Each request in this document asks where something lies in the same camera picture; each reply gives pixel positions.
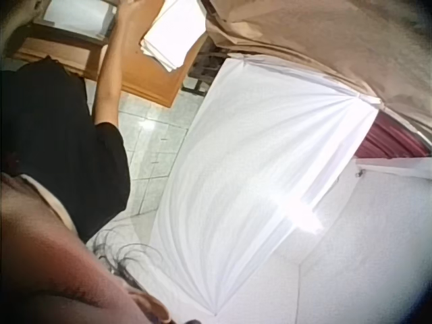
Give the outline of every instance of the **white paper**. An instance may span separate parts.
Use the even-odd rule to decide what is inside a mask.
[[[145,35],[142,51],[165,68],[176,69],[184,64],[190,48],[204,32],[205,14],[197,1],[169,1]]]
[[[44,20],[54,27],[104,38],[114,18],[114,6],[101,0],[52,0]]]

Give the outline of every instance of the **brown cloth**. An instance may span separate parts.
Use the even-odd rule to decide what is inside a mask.
[[[381,98],[384,111],[432,139],[431,41],[414,1],[210,2],[207,31],[217,46],[324,72]]]

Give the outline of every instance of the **white floor tile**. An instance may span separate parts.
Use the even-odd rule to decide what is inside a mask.
[[[203,98],[200,96],[179,92],[172,108],[152,105],[147,113],[147,118],[181,128],[189,128],[202,102]]]
[[[197,82],[197,79],[186,76],[183,80],[183,86],[189,89],[193,89],[195,88]]]
[[[130,163],[130,178],[132,180],[151,178],[158,164],[157,155],[148,151],[136,151]]]
[[[148,180],[132,180],[130,183],[130,196],[126,210],[120,213],[122,217],[134,216],[139,214],[142,199],[149,184]]]
[[[186,130],[177,126],[169,125],[165,137],[162,139],[160,153],[178,153],[183,139],[186,135]]]
[[[150,101],[129,94],[128,98],[120,105],[119,110],[145,118],[150,108]]]
[[[128,165],[132,162],[132,157],[134,156],[134,151],[126,151],[126,155],[128,157]]]
[[[142,131],[136,143],[135,151],[159,152],[169,125],[147,119],[141,126]]]
[[[151,232],[156,218],[156,211],[145,213],[131,218],[135,229],[136,236],[143,244],[148,244],[151,238]]]
[[[159,153],[157,155],[157,163],[153,168],[151,177],[155,178],[168,176],[171,172],[176,156],[176,154],[171,153]]]
[[[96,82],[86,79],[87,102],[93,104],[96,94]]]
[[[167,180],[168,177],[149,180],[147,191],[142,201],[140,214],[158,209]]]
[[[127,151],[135,149],[144,122],[144,118],[119,113],[119,130],[123,136],[124,147]]]

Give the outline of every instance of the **white curtain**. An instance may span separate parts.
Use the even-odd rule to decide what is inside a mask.
[[[216,317],[296,226],[318,229],[312,211],[375,103],[284,61],[228,59],[169,177],[150,243],[162,258],[144,285],[178,314],[180,301]]]

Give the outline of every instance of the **skin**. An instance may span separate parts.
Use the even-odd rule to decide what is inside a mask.
[[[122,47],[128,21],[144,1],[121,0],[102,65],[94,122],[117,125]],[[1,48],[45,4],[17,0],[1,22]],[[166,308],[110,274],[22,178],[1,174],[1,306],[8,323],[169,323]]]
[[[133,20],[134,12],[144,5],[144,0],[129,3],[120,1],[116,24],[109,39],[96,89],[93,111],[94,124],[109,122],[118,127],[118,107],[122,91],[122,58],[124,42]]]

